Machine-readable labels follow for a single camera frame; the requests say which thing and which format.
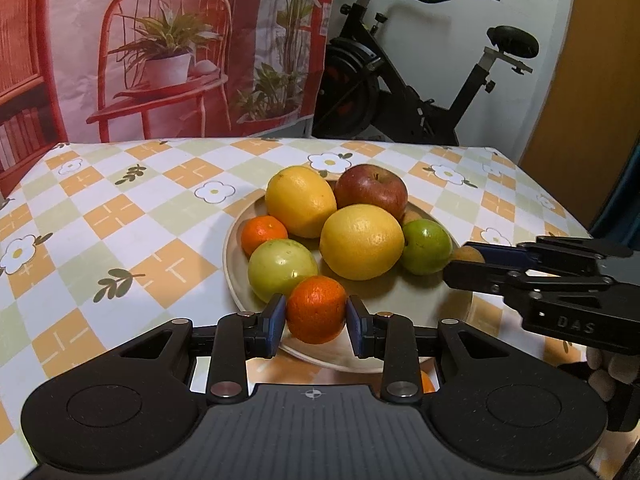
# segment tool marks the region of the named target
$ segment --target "white glove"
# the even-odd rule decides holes
[[[615,354],[597,348],[587,348],[587,364],[595,370],[589,384],[597,394],[608,402],[616,391],[616,381],[631,384],[638,378],[640,356]]]

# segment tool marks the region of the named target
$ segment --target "green apple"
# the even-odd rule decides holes
[[[423,276],[442,270],[451,257],[453,244],[444,228],[432,220],[420,218],[402,228],[404,250],[400,264],[412,274]]]
[[[289,297],[302,280],[318,275],[318,264],[302,244],[295,240],[269,240],[249,258],[249,285],[267,303],[278,293]]]

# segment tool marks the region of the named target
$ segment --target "tablecloth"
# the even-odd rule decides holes
[[[411,200],[459,244],[586,236],[549,193],[493,148],[315,139],[171,139],[59,144],[0,204],[0,480],[34,459],[20,409],[39,384],[175,317],[215,324],[236,311],[222,271],[234,217],[281,168],[322,176],[368,162],[404,180]],[[476,294],[472,325],[547,362],[584,349],[526,333],[500,298]],[[369,382],[280,352],[248,362],[258,382]],[[436,387],[431,364],[424,382]],[[204,389],[199,364],[192,388]],[[611,478],[638,430],[607,434],[593,461]]]

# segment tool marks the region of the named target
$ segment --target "beige plate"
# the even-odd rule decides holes
[[[407,209],[434,220],[411,203]],[[240,247],[240,233],[248,219],[266,214],[264,196],[261,196],[238,215],[226,235],[223,267],[231,295],[240,310],[260,312],[265,305],[249,286],[248,258]],[[360,296],[372,313],[386,311],[402,314],[411,319],[416,326],[436,326],[438,320],[445,317],[466,320],[472,293],[449,288],[442,281],[440,273],[432,276],[413,276],[396,265],[386,274],[373,280],[352,282],[336,276],[324,263],[318,250],[317,239],[295,239],[313,253],[321,274],[338,280],[348,294]],[[458,246],[455,240],[453,243],[455,247]],[[280,347],[303,361],[341,372],[373,374],[382,371],[381,360],[358,359],[353,355],[346,328],[333,341],[309,345],[295,339],[285,327]]]

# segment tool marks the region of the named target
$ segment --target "black exercise bike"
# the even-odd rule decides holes
[[[418,0],[438,4],[449,0]],[[407,85],[393,66],[375,35],[386,17],[376,14],[376,24],[368,28],[363,23],[370,0],[356,0],[343,5],[340,12],[347,16],[340,36],[327,45],[324,73],[314,115],[313,136],[346,139],[361,133],[370,124],[395,142],[457,146],[456,125],[466,112],[479,89],[487,92],[495,87],[488,79],[496,59],[511,65],[518,74],[533,72],[515,59],[530,59],[538,55],[536,38],[515,27],[490,28],[487,36],[497,47],[485,47],[480,61],[466,78],[449,109],[434,105],[433,99],[423,101],[414,88]],[[378,78],[389,92],[380,89]]]

